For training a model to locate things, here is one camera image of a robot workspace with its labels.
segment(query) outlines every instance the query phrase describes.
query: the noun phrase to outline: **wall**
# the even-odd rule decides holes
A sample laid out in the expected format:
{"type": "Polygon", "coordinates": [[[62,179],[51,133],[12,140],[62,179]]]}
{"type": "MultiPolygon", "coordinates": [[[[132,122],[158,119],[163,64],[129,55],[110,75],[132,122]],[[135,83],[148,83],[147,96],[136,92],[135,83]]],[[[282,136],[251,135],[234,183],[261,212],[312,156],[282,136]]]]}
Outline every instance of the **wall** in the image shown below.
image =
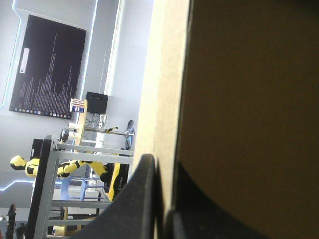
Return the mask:
{"type": "MultiPolygon", "coordinates": [[[[7,6],[6,9],[10,10],[8,6],[12,5],[12,1],[1,0],[0,4],[0,6],[7,6]]],[[[88,90],[98,92],[100,90],[101,77],[106,74],[105,70],[103,70],[103,65],[104,62],[108,62],[110,54],[117,5],[118,2],[113,0],[16,0],[14,9],[22,18],[20,34],[17,38],[16,54],[19,55],[21,51],[25,20],[28,14],[85,29],[87,30],[87,39],[77,95],[78,97],[85,96],[88,90]]],[[[14,26],[10,24],[4,26],[7,29],[2,29],[3,32],[12,33],[12,28],[16,28],[16,22],[14,26]]],[[[14,59],[12,72],[16,71],[18,64],[18,57],[14,59]]],[[[14,85],[14,77],[14,73],[9,76],[10,82],[7,89],[6,102],[3,107],[0,107],[0,188],[15,179],[29,179],[23,172],[11,169],[8,161],[13,156],[21,154],[28,158],[33,138],[44,138],[47,134],[59,134],[60,130],[67,126],[67,121],[61,119],[9,112],[8,107],[14,85]]],[[[0,207],[5,208],[11,202],[16,202],[17,207],[28,208],[31,190],[32,186],[30,184],[16,184],[7,191],[0,192],[0,207]]]]}
{"type": "MultiPolygon", "coordinates": [[[[122,1],[115,49],[107,78],[109,95],[106,127],[125,131],[129,120],[138,126],[153,0],[122,1]]],[[[123,148],[124,139],[104,135],[104,146],[123,148]]]]}

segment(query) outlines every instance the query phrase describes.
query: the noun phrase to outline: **black speaker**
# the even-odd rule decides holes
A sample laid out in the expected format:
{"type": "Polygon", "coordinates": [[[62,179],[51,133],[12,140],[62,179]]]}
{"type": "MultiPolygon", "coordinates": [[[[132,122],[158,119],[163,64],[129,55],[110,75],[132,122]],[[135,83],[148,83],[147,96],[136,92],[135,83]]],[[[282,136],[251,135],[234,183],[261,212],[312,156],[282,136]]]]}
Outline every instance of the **black speaker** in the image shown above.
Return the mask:
{"type": "Polygon", "coordinates": [[[101,115],[106,113],[106,105],[108,103],[107,95],[88,91],[86,93],[86,100],[88,101],[87,112],[97,113],[101,115]]]}

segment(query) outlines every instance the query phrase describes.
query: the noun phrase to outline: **computer screen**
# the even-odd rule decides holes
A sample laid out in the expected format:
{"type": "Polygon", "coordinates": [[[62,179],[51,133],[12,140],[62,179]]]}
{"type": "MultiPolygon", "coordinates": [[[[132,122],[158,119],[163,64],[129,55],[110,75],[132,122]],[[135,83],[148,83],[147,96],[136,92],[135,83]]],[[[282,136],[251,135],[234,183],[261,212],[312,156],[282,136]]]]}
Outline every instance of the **computer screen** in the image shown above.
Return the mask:
{"type": "Polygon", "coordinates": [[[86,31],[29,15],[9,110],[70,119],[86,31]]]}

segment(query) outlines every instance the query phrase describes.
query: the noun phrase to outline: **humanoid robot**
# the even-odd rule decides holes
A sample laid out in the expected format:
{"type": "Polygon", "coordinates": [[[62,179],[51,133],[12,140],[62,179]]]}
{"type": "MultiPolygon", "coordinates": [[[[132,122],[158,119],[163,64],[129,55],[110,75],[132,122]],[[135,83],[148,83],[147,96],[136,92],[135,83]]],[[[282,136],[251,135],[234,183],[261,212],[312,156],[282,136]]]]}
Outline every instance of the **humanoid robot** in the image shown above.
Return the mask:
{"type": "MultiPolygon", "coordinates": [[[[38,173],[38,166],[39,166],[40,159],[33,158],[30,161],[26,161],[20,155],[13,157],[10,160],[10,166],[14,170],[25,170],[25,174],[30,178],[35,178],[38,173]]],[[[62,163],[58,167],[57,175],[60,177],[68,177],[70,174],[64,172],[64,167],[69,165],[68,162],[62,163]]]]}
{"type": "MultiPolygon", "coordinates": [[[[38,173],[39,162],[40,159],[38,158],[26,161],[23,157],[17,155],[11,159],[10,165],[15,170],[25,170],[28,177],[34,178],[38,173]]],[[[110,201],[113,201],[127,182],[128,165],[119,163],[103,165],[101,162],[71,160],[59,165],[57,176],[68,177],[72,172],[86,164],[100,176],[101,181],[104,182],[106,196],[110,201]]]]}

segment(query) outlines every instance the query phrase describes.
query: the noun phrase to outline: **metal pole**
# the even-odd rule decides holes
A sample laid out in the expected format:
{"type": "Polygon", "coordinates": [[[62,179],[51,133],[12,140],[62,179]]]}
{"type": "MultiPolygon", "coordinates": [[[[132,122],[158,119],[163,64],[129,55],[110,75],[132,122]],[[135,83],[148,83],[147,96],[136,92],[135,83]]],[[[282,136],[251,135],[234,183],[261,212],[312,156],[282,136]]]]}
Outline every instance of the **metal pole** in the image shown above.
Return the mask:
{"type": "MultiPolygon", "coordinates": [[[[84,131],[91,131],[91,132],[97,132],[97,133],[106,133],[107,129],[104,128],[91,128],[91,127],[85,127],[84,131]]],[[[110,131],[108,132],[110,134],[117,134],[117,135],[124,135],[125,136],[125,132],[121,132],[121,131],[110,131]]]]}

